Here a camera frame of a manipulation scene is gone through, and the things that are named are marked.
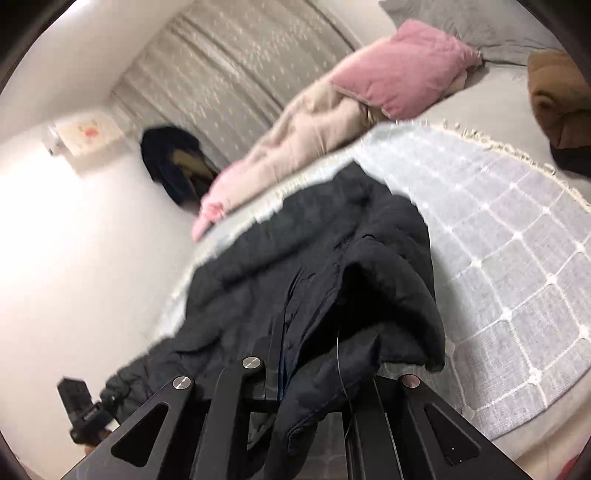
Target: beige blanket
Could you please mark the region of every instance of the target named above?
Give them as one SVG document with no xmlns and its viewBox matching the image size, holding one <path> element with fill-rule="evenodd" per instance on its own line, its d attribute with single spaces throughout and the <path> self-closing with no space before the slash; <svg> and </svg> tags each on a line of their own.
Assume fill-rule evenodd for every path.
<svg viewBox="0 0 591 480">
<path fill-rule="evenodd" d="M 338 92 L 327 77 L 313 83 L 290 102 L 245 158 L 217 177 L 202 199 L 193 238 L 290 174 L 360 137 L 381 118 L 378 109 Z"/>
</svg>

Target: pink pillow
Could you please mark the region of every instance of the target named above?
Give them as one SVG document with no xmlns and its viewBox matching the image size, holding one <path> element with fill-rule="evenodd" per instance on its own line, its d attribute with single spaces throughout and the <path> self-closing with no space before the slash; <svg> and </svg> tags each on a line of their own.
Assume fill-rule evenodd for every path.
<svg viewBox="0 0 591 480">
<path fill-rule="evenodd" d="M 342 93 L 381 107 L 390 119 L 414 118 L 437 102 L 479 53 L 419 20 L 406 20 L 388 41 L 376 42 L 335 68 L 329 79 Z"/>
</svg>

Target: blanket fringe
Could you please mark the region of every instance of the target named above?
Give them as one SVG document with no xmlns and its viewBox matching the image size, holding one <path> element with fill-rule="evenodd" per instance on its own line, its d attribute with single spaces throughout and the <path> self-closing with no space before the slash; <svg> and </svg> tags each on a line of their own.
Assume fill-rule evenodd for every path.
<svg viewBox="0 0 591 480">
<path fill-rule="evenodd" d="M 528 166 L 533 170 L 540 172 L 545 177 L 557 183 L 560 188 L 568 193 L 587 213 L 591 213 L 591 203 L 589 203 L 576 188 L 571 187 L 565 179 L 559 177 L 558 172 L 556 172 L 556 168 L 550 163 L 544 163 L 544 165 L 541 166 L 534 162 L 530 155 L 523 150 L 515 148 L 513 145 L 508 143 L 494 141 L 488 135 L 485 135 L 479 130 L 468 130 L 467 128 L 462 130 L 462 126 L 459 123 L 455 123 L 453 128 L 449 128 L 447 119 L 445 118 L 440 125 L 430 125 L 429 121 L 426 120 L 425 122 L 425 125 L 428 125 L 435 130 L 444 131 L 448 134 L 460 137 L 466 141 L 480 144 L 484 146 L 486 150 L 494 150 L 528 164 Z"/>
</svg>

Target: white thread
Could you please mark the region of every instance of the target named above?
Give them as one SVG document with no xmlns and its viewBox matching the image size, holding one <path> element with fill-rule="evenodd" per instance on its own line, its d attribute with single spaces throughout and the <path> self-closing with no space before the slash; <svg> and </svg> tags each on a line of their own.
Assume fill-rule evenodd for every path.
<svg viewBox="0 0 591 480">
<path fill-rule="evenodd" d="M 456 344 L 453 343 L 449 338 L 445 339 L 445 354 L 448 357 L 453 357 L 453 352 L 456 351 Z"/>
<path fill-rule="evenodd" d="M 585 340 L 590 340 L 589 327 L 587 325 L 579 325 L 579 337 Z"/>
<path fill-rule="evenodd" d="M 349 396 L 347 395 L 347 389 L 345 388 L 345 383 L 343 382 L 343 377 L 340 374 L 339 334 L 340 334 L 340 325 L 336 331 L 336 367 L 337 367 L 337 370 L 339 371 L 340 386 L 343 387 L 343 393 L 345 394 L 345 398 L 347 399 L 347 402 L 349 403 L 349 408 L 351 410 L 351 418 L 349 419 L 349 426 L 347 427 L 347 431 L 345 432 L 345 439 L 346 439 L 347 435 L 349 434 L 349 430 L 351 428 L 351 423 L 353 422 L 353 405 L 351 404 L 351 400 L 349 399 Z"/>
<path fill-rule="evenodd" d="M 537 368 L 530 368 L 530 377 L 527 379 L 527 383 L 532 385 L 539 385 L 542 381 L 542 372 Z"/>
</svg>

